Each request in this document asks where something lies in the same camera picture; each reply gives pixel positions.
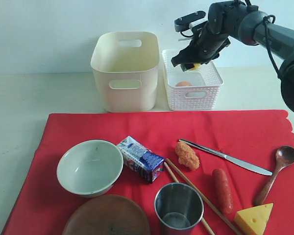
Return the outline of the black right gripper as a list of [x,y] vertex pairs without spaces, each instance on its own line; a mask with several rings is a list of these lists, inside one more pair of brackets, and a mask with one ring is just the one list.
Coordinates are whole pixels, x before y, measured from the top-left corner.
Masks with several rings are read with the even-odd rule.
[[192,71],[195,64],[207,64],[217,59],[220,52],[230,45],[228,34],[214,34],[210,24],[205,23],[201,32],[195,35],[190,44],[171,59],[174,67],[181,66],[182,71]]

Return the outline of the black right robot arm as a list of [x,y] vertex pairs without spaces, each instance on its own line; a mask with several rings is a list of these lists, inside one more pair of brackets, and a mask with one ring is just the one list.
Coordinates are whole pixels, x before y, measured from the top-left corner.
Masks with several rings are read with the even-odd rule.
[[174,21],[175,31],[191,30],[189,45],[171,59],[183,71],[208,64],[230,45],[232,37],[248,46],[263,46],[268,53],[287,107],[294,112],[294,30],[274,23],[275,16],[259,11],[250,1],[229,0],[210,5]]

